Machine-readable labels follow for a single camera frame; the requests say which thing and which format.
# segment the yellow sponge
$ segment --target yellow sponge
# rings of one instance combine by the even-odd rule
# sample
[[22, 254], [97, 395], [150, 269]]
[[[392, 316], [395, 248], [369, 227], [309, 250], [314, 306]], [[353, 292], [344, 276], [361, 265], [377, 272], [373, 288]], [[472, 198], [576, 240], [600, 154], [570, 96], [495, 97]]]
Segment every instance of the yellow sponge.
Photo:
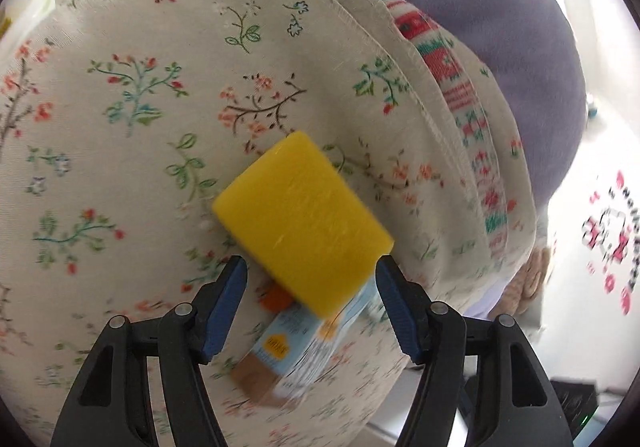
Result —
[[213, 211], [254, 259], [320, 318], [340, 311], [394, 243], [299, 131], [239, 175], [213, 202]]

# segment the purple fabric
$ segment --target purple fabric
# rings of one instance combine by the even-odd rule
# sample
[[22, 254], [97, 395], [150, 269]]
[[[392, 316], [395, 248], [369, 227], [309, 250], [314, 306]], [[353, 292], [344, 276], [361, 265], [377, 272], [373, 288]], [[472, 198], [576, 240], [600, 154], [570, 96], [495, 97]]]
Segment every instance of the purple fabric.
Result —
[[494, 73], [518, 124], [536, 207], [574, 159], [585, 117], [574, 35], [555, 0], [407, 0]]

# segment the floral fabric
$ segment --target floral fabric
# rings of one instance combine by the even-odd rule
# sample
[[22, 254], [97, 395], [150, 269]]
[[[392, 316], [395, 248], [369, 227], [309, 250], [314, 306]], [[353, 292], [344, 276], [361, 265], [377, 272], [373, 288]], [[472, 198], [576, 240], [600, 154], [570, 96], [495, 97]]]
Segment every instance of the floral fabric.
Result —
[[[394, 257], [432, 299], [464, 311], [517, 270], [535, 224], [517, 128], [490, 72], [446, 36], [491, 105], [502, 250], [443, 84], [382, 0], [61, 5], [0, 74], [0, 394], [36, 445], [110, 316], [163, 315], [242, 253], [210, 201], [294, 130], [394, 236]], [[247, 259], [225, 349], [202, 368], [229, 445], [347, 445], [406, 363], [384, 312], [357, 320], [298, 408], [255, 407], [228, 377], [273, 318], [258, 304], [268, 277]], [[149, 377], [169, 446], [157, 363]]]

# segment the floral tablecloth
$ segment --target floral tablecloth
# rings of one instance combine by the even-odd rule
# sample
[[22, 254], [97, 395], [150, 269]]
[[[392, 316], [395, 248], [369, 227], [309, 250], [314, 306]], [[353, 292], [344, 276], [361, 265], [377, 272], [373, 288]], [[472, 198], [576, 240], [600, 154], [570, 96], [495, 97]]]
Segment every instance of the floral tablecloth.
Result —
[[[110, 316], [162, 315], [242, 253], [210, 201], [294, 130], [432, 299], [463, 311], [533, 242], [490, 71], [402, 0], [67, 0], [0, 77], [0, 395], [38, 446]], [[361, 316], [297, 409], [255, 407], [228, 377], [273, 318], [249, 266], [202, 369], [229, 445], [346, 445], [406, 363], [385, 314]], [[149, 377], [171, 445], [157, 363]]]

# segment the screw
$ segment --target screw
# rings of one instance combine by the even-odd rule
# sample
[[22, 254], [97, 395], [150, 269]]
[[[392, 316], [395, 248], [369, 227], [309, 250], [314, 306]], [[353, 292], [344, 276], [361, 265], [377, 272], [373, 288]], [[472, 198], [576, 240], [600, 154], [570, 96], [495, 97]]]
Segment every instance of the screw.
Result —
[[122, 315], [116, 315], [115, 317], [111, 317], [109, 326], [114, 330], [117, 330], [118, 328], [122, 328], [125, 322], [126, 320]]
[[189, 315], [192, 310], [193, 306], [188, 302], [183, 302], [175, 307], [175, 314], [184, 317], [185, 315]]
[[498, 317], [498, 322], [500, 322], [500, 324], [502, 324], [505, 328], [511, 328], [516, 323], [513, 317], [511, 317], [511, 315], [507, 315], [506, 313], [503, 313]]
[[436, 301], [431, 305], [431, 311], [437, 315], [445, 315], [449, 311], [449, 307], [441, 301]]

